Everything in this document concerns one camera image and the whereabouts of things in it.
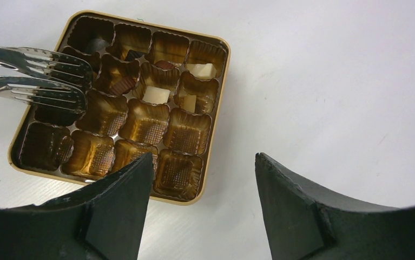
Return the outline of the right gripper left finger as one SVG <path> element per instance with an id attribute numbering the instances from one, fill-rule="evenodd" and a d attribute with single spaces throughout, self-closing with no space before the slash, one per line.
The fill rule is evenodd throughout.
<path id="1" fill-rule="evenodd" d="M 137 259 L 152 181 L 146 153 L 39 206 L 0 209 L 0 259 Z"/>

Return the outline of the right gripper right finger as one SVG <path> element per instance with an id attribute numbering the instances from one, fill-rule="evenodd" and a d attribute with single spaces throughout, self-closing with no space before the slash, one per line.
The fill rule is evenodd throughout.
<path id="1" fill-rule="evenodd" d="M 415 206 L 345 196 L 265 153 L 255 176 L 273 259 L 415 259 Z"/>

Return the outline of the brown ridged chocolate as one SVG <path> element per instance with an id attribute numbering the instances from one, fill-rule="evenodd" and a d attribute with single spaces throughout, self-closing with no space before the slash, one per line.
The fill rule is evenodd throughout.
<path id="1" fill-rule="evenodd" d="M 123 77 L 110 86 L 110 93 L 119 96 L 130 92 L 135 86 L 136 80 L 133 77 Z"/>

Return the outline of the gold chocolate box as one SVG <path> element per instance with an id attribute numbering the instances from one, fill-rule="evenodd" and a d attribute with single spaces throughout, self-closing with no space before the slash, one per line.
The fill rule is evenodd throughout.
<path id="1" fill-rule="evenodd" d="M 93 38 L 110 46 L 84 53 Z M 127 62 L 130 49 L 146 54 Z M 197 202 L 205 189 L 230 62 L 228 43 L 217 36 L 84 10 L 68 20 L 56 50 L 91 64 L 88 109 L 72 115 L 28 107 L 9 147 L 9 164 L 26 174 L 87 185 L 148 153 L 154 171 L 150 198 L 176 205 Z M 159 60 L 176 68 L 154 66 Z M 198 79 L 187 63 L 212 63 L 216 76 Z M 133 77 L 135 88 L 112 95 L 110 86 L 123 77 Z M 168 102 L 144 102 L 147 86 L 170 90 Z M 186 95 L 197 96 L 195 113 L 182 108 Z"/>

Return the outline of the small cream chocolate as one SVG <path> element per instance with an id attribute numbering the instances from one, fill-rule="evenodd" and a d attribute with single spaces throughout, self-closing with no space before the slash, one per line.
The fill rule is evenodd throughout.
<path id="1" fill-rule="evenodd" d="M 196 108 L 196 95 L 186 95 L 183 97 L 183 105 L 182 108 L 185 111 L 188 111 L 190 113 L 195 113 Z"/>

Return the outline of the steel serving tongs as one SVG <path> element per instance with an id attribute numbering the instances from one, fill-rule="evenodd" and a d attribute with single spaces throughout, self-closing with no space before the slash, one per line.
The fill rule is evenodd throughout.
<path id="1" fill-rule="evenodd" d="M 0 67 L 18 76 L 0 75 L 0 97 L 73 114 L 87 109 L 91 65 L 68 54 L 29 47 L 0 47 Z"/>

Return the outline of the reddish brown chocolate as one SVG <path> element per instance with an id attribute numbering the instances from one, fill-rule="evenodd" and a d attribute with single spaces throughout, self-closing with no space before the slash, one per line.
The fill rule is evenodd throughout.
<path id="1" fill-rule="evenodd" d="M 162 69 L 162 70 L 173 70 L 176 68 L 176 65 L 165 61 L 165 60 L 159 60 L 157 62 L 154 63 L 154 66 Z"/>

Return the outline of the dark striped chocolate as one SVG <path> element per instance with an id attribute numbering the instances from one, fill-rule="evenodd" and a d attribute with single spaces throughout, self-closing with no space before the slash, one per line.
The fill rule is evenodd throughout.
<path id="1" fill-rule="evenodd" d="M 136 50 L 128 50 L 126 57 L 125 57 L 125 61 L 127 62 L 132 62 L 135 59 L 139 59 L 140 57 L 144 56 L 146 53 L 144 52 L 140 52 L 140 51 L 136 51 Z"/>

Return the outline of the dark grey heart chocolate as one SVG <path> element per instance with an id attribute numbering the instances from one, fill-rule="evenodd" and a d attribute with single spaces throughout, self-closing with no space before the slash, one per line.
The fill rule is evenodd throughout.
<path id="1" fill-rule="evenodd" d="M 100 51 L 108 46 L 110 46 L 108 41 L 102 38 L 93 38 L 86 44 L 83 52 L 92 55 L 93 53 Z"/>

